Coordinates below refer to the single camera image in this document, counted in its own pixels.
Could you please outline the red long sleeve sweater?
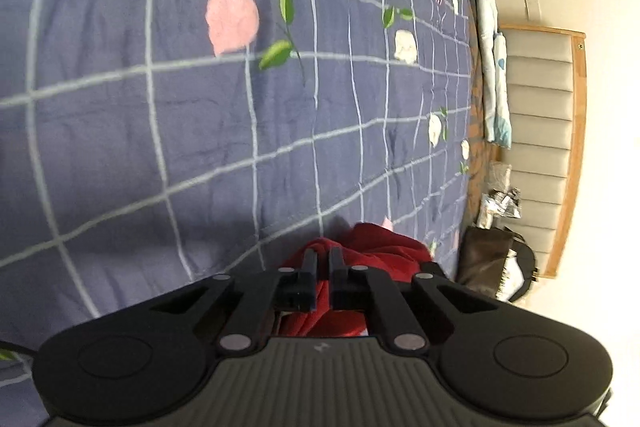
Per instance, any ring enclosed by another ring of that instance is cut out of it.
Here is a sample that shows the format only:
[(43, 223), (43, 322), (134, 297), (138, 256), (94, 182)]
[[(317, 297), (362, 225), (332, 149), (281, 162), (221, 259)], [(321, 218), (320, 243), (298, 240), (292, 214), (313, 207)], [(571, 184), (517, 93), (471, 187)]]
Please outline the red long sleeve sweater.
[[(333, 247), (343, 251), (345, 265), (365, 265), (381, 269), (400, 283), (411, 281), (421, 265), (432, 260), (427, 247), (412, 237), (393, 231), (386, 220), (382, 225), (358, 223), (339, 239), (318, 237), (300, 248), (288, 261), (287, 268), (299, 268), (308, 249), (323, 261)], [(329, 283), (320, 281), (316, 285), (317, 309), (310, 313), (294, 312), (282, 321), (280, 334), (285, 337), (358, 337), (366, 333), (364, 316), (356, 311), (333, 311), (330, 309)]]

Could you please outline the brown leather handbag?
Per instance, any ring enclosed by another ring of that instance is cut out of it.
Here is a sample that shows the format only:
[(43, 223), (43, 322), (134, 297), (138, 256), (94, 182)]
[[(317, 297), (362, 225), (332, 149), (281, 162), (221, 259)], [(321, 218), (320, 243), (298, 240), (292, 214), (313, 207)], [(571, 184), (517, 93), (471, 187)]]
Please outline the brown leather handbag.
[(500, 229), (467, 228), (462, 239), (456, 282), (495, 297), (514, 234)]

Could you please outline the white printed tote bag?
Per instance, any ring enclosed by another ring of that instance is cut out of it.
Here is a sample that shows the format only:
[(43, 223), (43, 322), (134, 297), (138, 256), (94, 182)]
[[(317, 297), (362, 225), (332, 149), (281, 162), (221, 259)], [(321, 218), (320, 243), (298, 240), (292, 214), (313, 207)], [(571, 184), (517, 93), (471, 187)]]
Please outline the white printed tote bag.
[(496, 299), (509, 301), (522, 288), (525, 283), (523, 271), (518, 264), (518, 254), (510, 249), (504, 260), (500, 275), (500, 284), (496, 291)]

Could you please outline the crumpled patterned bag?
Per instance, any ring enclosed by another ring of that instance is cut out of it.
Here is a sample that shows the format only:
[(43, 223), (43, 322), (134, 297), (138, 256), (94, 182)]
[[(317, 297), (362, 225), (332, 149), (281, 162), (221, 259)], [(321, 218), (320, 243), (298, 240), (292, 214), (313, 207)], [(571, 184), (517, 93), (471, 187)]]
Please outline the crumpled patterned bag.
[(496, 219), (520, 219), (521, 194), (511, 187), (506, 192), (492, 190), (480, 199), (480, 211), (476, 219), (477, 228), (490, 229)]

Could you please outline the black backpack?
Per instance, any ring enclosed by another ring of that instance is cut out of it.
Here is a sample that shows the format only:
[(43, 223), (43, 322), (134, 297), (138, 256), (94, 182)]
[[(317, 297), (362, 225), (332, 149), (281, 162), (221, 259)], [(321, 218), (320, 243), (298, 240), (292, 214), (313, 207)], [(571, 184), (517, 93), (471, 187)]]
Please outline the black backpack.
[(524, 237), (511, 229), (508, 229), (508, 232), (513, 235), (512, 251), (515, 253), (515, 261), (524, 279), (520, 288), (509, 298), (510, 303), (516, 303), (532, 289), (533, 283), (538, 280), (539, 270), (533, 249), (529, 247)]

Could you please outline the tissue box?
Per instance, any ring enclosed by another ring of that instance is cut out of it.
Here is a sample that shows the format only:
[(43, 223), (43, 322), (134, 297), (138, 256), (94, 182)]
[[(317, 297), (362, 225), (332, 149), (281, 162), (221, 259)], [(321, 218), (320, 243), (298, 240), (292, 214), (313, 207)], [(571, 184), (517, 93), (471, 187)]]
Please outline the tissue box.
[(489, 191), (506, 193), (511, 187), (512, 166), (502, 161), (491, 161), (487, 173)]

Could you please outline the brown patterned bed sheet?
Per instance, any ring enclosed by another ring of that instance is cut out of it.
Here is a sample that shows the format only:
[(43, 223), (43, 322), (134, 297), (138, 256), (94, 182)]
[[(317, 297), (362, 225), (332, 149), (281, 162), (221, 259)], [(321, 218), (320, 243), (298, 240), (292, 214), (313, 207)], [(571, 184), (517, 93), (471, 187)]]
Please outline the brown patterned bed sheet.
[(469, 158), (465, 161), (466, 203), (463, 213), (462, 227), (474, 225), (480, 211), (480, 199), (486, 191), (488, 168), (496, 157), (495, 143), (489, 143), (485, 138), (484, 104), (483, 104), (483, 72), (480, 61), (480, 50), (477, 41), (476, 2), (469, 0), (469, 47), (470, 47), (470, 108), (468, 121)]

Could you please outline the light blue folded blanket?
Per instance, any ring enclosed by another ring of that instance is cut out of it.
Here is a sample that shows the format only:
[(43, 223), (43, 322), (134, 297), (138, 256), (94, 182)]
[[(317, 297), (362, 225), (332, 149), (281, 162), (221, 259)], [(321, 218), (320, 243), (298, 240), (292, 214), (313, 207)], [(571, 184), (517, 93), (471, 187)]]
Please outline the light blue folded blanket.
[(506, 90), (506, 37), (498, 32), (494, 40), (496, 113), (494, 119), (495, 142), (502, 148), (512, 145), (512, 124)]

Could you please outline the blue floral checked quilt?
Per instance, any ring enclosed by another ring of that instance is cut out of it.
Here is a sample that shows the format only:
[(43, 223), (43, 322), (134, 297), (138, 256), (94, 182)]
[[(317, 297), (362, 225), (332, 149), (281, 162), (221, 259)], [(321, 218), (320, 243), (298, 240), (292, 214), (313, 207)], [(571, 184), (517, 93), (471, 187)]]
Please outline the blue floral checked quilt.
[(1, 337), (390, 220), (457, 264), (466, 0), (1, 0)]

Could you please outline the white flat pillow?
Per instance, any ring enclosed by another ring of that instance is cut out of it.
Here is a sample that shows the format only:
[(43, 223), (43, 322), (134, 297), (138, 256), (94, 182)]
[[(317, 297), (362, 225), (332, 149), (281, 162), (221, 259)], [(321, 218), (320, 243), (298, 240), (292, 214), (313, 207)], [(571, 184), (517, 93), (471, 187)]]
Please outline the white flat pillow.
[(496, 0), (475, 0), (477, 41), (484, 80), (483, 104), (486, 141), (496, 139), (496, 64), (494, 57), (495, 38), (498, 34), (498, 8)]

